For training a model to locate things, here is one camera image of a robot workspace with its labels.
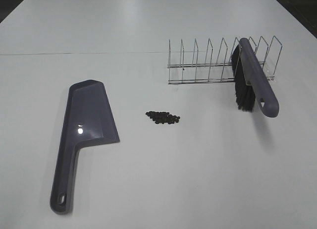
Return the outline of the pile of coffee beans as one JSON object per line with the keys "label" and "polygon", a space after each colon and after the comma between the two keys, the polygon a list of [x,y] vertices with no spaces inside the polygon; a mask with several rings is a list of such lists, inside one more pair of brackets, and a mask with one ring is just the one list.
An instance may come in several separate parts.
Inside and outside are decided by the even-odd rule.
{"label": "pile of coffee beans", "polygon": [[146,112],[146,116],[148,116],[155,124],[175,124],[180,120],[180,116],[172,115],[170,112],[155,112],[149,111]]}

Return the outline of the purple plastic dustpan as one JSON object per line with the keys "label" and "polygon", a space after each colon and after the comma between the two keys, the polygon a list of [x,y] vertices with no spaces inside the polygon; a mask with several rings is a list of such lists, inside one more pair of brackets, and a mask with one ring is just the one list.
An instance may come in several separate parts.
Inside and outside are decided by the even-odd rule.
{"label": "purple plastic dustpan", "polygon": [[50,197],[53,212],[71,212],[79,151],[119,141],[104,84],[86,80],[71,85]]}

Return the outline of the purple hand brush black bristles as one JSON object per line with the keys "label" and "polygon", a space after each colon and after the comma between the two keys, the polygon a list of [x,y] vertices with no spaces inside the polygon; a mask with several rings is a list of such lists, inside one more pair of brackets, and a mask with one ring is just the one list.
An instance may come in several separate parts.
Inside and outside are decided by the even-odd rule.
{"label": "purple hand brush black bristles", "polygon": [[258,103],[265,116],[277,117],[279,113],[277,97],[247,38],[239,40],[231,61],[238,109],[252,112],[255,103]]}

